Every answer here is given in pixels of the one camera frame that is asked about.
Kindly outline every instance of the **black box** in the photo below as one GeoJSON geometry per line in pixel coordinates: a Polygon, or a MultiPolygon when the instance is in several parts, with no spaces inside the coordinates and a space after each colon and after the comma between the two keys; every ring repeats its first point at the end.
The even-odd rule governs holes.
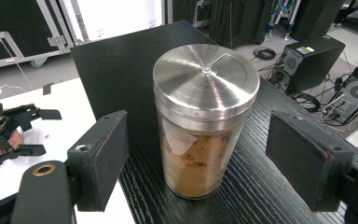
{"type": "Polygon", "coordinates": [[[286,45],[282,71],[290,80],[285,91],[291,94],[320,85],[344,48],[329,35],[286,45]]]}

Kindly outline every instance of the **brown powder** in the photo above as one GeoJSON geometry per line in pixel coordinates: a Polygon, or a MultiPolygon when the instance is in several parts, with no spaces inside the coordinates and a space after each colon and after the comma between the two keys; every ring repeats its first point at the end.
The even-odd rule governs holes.
{"type": "Polygon", "coordinates": [[[164,119],[159,121],[168,186],[187,198],[203,197],[213,192],[223,179],[241,126],[205,134],[187,131],[164,119]]]}

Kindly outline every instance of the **glass jar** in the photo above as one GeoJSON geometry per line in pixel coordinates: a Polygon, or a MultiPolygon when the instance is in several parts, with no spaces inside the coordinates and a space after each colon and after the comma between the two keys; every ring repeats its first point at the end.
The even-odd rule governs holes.
{"type": "Polygon", "coordinates": [[[259,87],[250,63],[231,49],[189,45],[153,70],[164,177],[176,194],[217,189],[259,87]]]}

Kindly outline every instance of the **metal lid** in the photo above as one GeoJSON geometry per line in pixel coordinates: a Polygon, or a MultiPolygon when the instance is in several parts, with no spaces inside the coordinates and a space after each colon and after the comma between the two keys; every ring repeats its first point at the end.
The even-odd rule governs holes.
{"type": "Polygon", "coordinates": [[[239,53],[216,45],[187,45],[162,55],[153,70],[158,110],[195,131],[219,131],[244,120],[259,76],[239,53]]]}

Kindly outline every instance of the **gray floor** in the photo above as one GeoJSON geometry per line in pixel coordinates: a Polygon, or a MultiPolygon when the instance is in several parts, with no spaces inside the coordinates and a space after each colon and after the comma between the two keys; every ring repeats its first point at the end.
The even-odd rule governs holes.
{"type": "MultiPolygon", "coordinates": [[[[267,47],[274,49],[277,53],[282,53],[285,45],[296,42],[295,40],[286,41],[281,39],[282,34],[282,27],[277,27],[272,33],[270,39],[265,41],[263,44],[242,46],[236,48],[235,50],[249,60],[254,58],[253,51],[258,47],[267,47]]],[[[358,66],[358,33],[348,27],[332,27],[328,34],[347,45],[344,49],[346,55],[341,54],[330,71],[330,76],[333,79],[349,73],[356,66],[358,66]]],[[[255,69],[259,70],[274,64],[276,59],[271,61],[253,59],[252,63],[255,69]]],[[[21,94],[25,91],[40,89],[49,83],[57,84],[78,77],[71,54],[51,57],[41,68],[34,68],[28,63],[21,63],[20,66],[25,76],[16,65],[0,67],[0,87],[3,91],[1,98],[21,94]]],[[[265,77],[266,73],[267,72],[259,72],[259,75],[261,77],[265,77]]],[[[332,86],[333,84],[331,82],[324,82],[320,86],[304,92],[316,95],[332,86]]],[[[326,104],[333,97],[333,95],[334,91],[331,90],[319,96],[318,99],[321,100],[322,103],[326,104]]],[[[315,113],[314,116],[317,119],[320,117],[319,113],[315,113]]],[[[333,128],[337,133],[340,133],[342,137],[346,137],[358,128],[358,119],[351,123],[351,126],[347,125],[339,128],[331,128],[333,128]]]]}

